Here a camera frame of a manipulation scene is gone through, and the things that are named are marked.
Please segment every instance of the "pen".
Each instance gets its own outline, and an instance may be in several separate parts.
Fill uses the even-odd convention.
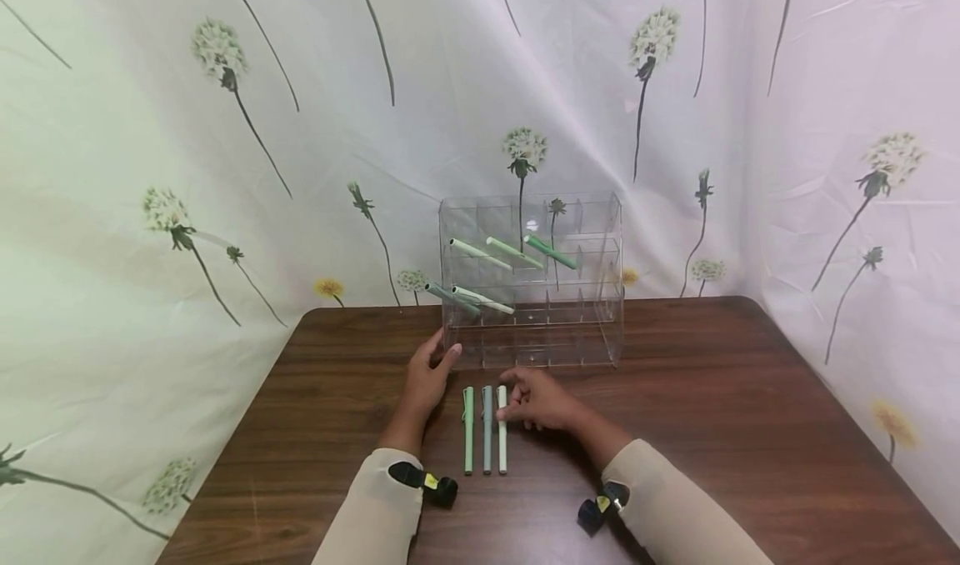
[[[507,387],[497,387],[497,408],[507,406]],[[500,438],[500,475],[507,475],[507,422],[501,421],[498,424],[498,436]]]
[[[493,387],[482,387],[482,475],[490,475],[490,443],[493,434]]]
[[[463,475],[473,475],[473,386],[463,389]]]

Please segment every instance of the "acrylic compartment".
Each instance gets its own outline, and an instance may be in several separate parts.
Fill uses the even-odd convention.
[[[563,211],[551,205],[560,199]],[[532,234],[576,263],[563,266],[523,244]],[[496,238],[541,263],[511,256]],[[510,268],[469,254],[453,239]],[[443,302],[444,344],[461,343],[458,369],[616,367],[623,347],[621,205],[617,194],[569,193],[518,197],[446,198],[440,206],[442,285],[479,293],[513,308],[480,306],[471,313]]]

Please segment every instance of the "teal pen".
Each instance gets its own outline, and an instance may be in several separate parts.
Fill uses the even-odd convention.
[[[473,386],[463,389],[463,475],[473,475]]]
[[[482,387],[482,475],[491,472],[490,445],[493,440],[493,387]]]

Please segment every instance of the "light green pen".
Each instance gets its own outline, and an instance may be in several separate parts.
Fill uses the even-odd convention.
[[[556,260],[559,263],[563,263],[564,266],[567,266],[571,269],[576,269],[577,264],[574,261],[571,261],[569,257],[564,257],[562,254],[558,253],[553,248],[550,248],[547,244],[544,244],[541,238],[538,238],[532,234],[528,234],[523,237],[523,241],[526,244],[529,244],[530,247],[536,248],[538,251],[541,251],[544,255],[550,257],[551,259]]]
[[[518,251],[516,248],[511,247],[510,244],[507,244],[505,242],[500,242],[498,241],[498,239],[496,239],[493,236],[487,238],[487,246],[498,248],[499,250],[504,251],[507,255],[510,255],[511,257],[514,257],[526,263],[532,264],[532,266],[534,266],[535,268],[541,268],[541,269],[545,268],[543,266],[543,263],[537,261],[536,259],[534,259],[534,257],[529,257],[527,255],[524,255],[522,252]]]
[[[463,389],[463,475],[473,475],[473,386]]]

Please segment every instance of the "wood grain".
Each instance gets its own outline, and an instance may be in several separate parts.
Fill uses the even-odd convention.
[[[756,304],[629,301],[626,321],[617,371],[552,371],[661,450],[775,563],[960,563]],[[158,563],[308,565],[389,418],[403,365],[438,324],[435,307],[306,315]],[[423,460],[458,479],[460,495],[450,512],[423,509],[410,563],[648,563],[621,527],[593,539],[577,527],[598,475],[562,435],[516,431],[509,475],[463,476],[461,390],[497,375],[451,377]]]

